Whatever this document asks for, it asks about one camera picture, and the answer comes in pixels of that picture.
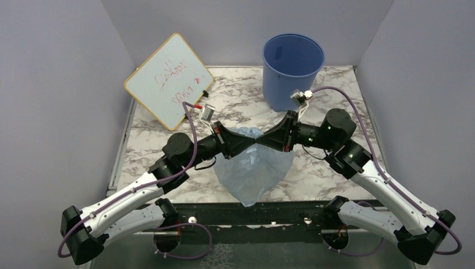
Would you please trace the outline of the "light blue trash bag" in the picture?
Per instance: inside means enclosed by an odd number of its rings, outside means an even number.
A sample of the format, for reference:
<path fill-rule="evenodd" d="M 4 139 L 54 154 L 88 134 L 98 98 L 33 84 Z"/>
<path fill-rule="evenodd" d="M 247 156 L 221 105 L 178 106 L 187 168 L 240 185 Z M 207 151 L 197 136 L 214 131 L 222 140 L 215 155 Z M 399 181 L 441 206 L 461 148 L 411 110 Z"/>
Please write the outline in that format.
<path fill-rule="evenodd" d="M 256 143 L 230 160 L 218 155 L 213 169 L 218 182 L 243 206 L 250 207 L 287 175 L 294 158 L 294 152 Z"/>

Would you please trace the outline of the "blue plastic trash bin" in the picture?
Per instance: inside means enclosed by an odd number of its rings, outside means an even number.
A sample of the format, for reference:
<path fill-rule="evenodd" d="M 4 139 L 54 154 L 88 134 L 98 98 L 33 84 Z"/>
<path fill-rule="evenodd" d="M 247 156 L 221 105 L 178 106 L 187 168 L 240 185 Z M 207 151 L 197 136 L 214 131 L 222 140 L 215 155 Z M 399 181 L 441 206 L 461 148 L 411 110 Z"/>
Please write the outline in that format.
<path fill-rule="evenodd" d="M 267 104 L 276 112 L 297 108 L 290 96 L 295 90 L 312 87 L 325 62 L 323 48 L 300 34 L 281 34 L 264 45 L 262 91 Z"/>

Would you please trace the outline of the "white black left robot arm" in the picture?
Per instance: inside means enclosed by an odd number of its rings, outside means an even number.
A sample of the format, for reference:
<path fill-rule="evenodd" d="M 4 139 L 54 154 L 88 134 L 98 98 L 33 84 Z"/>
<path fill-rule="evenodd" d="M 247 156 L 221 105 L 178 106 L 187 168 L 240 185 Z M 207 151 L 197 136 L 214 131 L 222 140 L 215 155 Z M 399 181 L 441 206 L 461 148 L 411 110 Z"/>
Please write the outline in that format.
<path fill-rule="evenodd" d="M 179 132 L 169 137 L 163 157 L 128 187 L 91 206 L 71 206 L 62 213 L 63 240 L 58 256 L 71 257 L 76 265 L 96 258 L 113 239 L 121 235 L 160 227 L 174 228 L 178 212 L 162 196 L 185 182 L 187 170 L 221 154 L 230 159 L 253 144 L 255 139 L 238 134 L 215 122 L 212 133 L 198 140 Z"/>

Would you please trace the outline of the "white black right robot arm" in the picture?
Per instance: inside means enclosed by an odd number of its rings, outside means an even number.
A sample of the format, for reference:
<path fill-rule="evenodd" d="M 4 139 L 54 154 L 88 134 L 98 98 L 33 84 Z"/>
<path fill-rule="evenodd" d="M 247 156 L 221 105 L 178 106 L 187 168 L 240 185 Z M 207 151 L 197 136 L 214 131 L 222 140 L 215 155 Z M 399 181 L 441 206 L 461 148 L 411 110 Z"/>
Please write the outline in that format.
<path fill-rule="evenodd" d="M 256 142 L 283 152 L 291 151 L 296 144 L 327 150 L 329 166 L 370 192 L 388 212 L 364 208 L 337 196 L 324 207 L 324 223 L 330 228 L 352 225 L 365 229 L 395 244 L 411 261 L 428 264 L 455 216 L 427 205 L 387 172 L 377 170 L 372 154 L 351 138 L 355 129 L 355 122 L 342 109 L 331 109 L 320 127 L 301 123 L 297 113 L 289 111 Z"/>

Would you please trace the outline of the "yellow-framed whiteboard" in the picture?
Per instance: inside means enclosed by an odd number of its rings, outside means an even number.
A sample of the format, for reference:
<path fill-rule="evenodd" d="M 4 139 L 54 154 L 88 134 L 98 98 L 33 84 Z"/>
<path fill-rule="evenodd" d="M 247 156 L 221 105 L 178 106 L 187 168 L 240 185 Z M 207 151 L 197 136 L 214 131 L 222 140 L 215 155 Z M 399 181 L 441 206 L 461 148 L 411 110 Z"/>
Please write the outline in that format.
<path fill-rule="evenodd" d="M 182 103 L 196 104 L 213 82 L 195 51 L 174 33 L 125 80 L 124 88 L 173 131 L 185 118 Z"/>

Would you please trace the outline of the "black metal mounting rail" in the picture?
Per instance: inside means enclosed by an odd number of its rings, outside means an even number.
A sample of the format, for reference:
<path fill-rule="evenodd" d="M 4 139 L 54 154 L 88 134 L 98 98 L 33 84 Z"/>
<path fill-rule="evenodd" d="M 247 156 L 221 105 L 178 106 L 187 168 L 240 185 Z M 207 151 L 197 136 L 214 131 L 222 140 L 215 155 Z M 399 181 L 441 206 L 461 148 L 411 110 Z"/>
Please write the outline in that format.
<path fill-rule="evenodd" d="M 321 243 L 343 224 L 325 212 L 328 201 L 176 203 L 178 228 L 152 230 L 158 244 Z"/>

